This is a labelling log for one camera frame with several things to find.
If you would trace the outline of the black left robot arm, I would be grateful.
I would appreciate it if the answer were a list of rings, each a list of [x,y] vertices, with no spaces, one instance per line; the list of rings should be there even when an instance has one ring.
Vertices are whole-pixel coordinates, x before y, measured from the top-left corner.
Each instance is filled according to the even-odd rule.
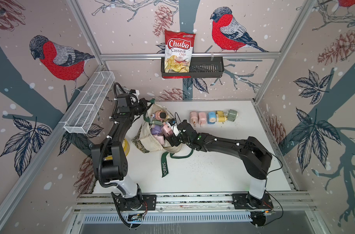
[[[119,195],[112,193],[116,202],[138,209],[143,204],[142,192],[128,173],[128,161],[123,142],[135,117],[148,110],[147,101],[133,93],[122,93],[116,97],[117,106],[110,121],[113,123],[104,141],[91,149],[93,171],[96,180],[103,188],[116,187]]]

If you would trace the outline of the cream green-handled tote bag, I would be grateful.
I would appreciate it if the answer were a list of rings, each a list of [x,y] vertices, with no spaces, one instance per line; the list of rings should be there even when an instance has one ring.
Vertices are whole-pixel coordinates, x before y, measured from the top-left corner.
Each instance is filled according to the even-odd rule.
[[[162,127],[165,123],[169,123],[171,127],[173,127],[175,124],[177,124],[177,122],[172,117],[171,112],[169,112],[165,107],[156,104],[154,100],[149,102],[149,106],[150,108],[143,115],[141,115],[142,124],[136,136],[132,139],[132,142],[141,152],[145,154],[157,151],[163,152],[161,156],[161,171],[162,177],[165,177],[169,174],[167,156],[170,156],[172,159],[186,159],[191,157],[193,150],[191,150],[190,153],[186,156],[177,156],[176,153],[182,149],[182,144],[179,146],[171,146],[163,134],[152,135],[150,128],[153,125],[159,125]],[[168,120],[161,122],[154,119],[153,114],[160,110],[167,112],[169,115]]]

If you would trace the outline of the pink square pencil sharpener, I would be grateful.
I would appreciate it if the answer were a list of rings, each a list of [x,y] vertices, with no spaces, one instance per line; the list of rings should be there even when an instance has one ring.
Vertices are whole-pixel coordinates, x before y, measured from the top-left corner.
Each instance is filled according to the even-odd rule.
[[[162,133],[165,137],[170,137],[173,134],[173,130],[172,127],[169,123],[165,123],[162,127],[161,127]]]

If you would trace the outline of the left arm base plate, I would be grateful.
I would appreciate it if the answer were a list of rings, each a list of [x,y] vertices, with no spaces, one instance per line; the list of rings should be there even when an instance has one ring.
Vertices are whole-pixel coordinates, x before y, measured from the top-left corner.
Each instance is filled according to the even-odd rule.
[[[157,203],[156,195],[142,195],[133,198],[114,198],[114,202],[120,211],[154,211]]]

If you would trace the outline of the green pencil sharpener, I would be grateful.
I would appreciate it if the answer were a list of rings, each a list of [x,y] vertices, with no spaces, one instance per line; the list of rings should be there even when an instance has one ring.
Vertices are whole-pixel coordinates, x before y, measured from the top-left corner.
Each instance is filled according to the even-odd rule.
[[[238,111],[230,109],[227,112],[227,120],[228,121],[234,122],[237,119],[237,117],[238,117]]]

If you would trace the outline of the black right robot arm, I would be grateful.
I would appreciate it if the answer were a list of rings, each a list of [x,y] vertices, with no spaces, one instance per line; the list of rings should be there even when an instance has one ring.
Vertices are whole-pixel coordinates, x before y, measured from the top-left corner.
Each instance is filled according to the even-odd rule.
[[[175,124],[165,139],[171,146],[187,145],[193,151],[215,152],[242,160],[247,173],[251,176],[248,193],[234,204],[246,209],[259,209],[264,204],[267,176],[273,155],[257,140],[228,139],[209,133],[198,133],[186,120]]]

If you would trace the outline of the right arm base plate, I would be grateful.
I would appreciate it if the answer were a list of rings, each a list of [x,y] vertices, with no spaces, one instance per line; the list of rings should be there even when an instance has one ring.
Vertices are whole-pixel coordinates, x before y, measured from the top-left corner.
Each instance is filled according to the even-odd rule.
[[[232,204],[236,210],[272,210],[274,208],[269,194],[257,199],[249,193],[232,194]]]

